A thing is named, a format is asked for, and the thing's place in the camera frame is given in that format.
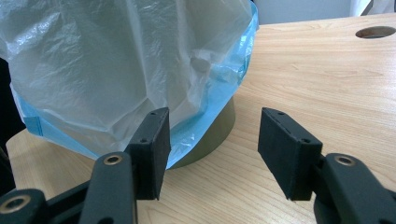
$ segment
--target translucent plastic bag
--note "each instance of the translucent plastic bag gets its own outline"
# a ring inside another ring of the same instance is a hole
[[[235,46],[251,48],[242,40],[248,27],[256,28],[251,22],[247,0],[5,0],[0,57],[9,63],[29,132],[97,158],[124,150],[155,108],[170,108],[172,127],[201,122],[210,76]],[[233,66],[245,66],[244,75],[249,54],[243,54]],[[239,83],[240,73],[234,78]],[[191,134],[197,133],[173,132],[172,139]],[[196,140],[177,149],[170,162]]]

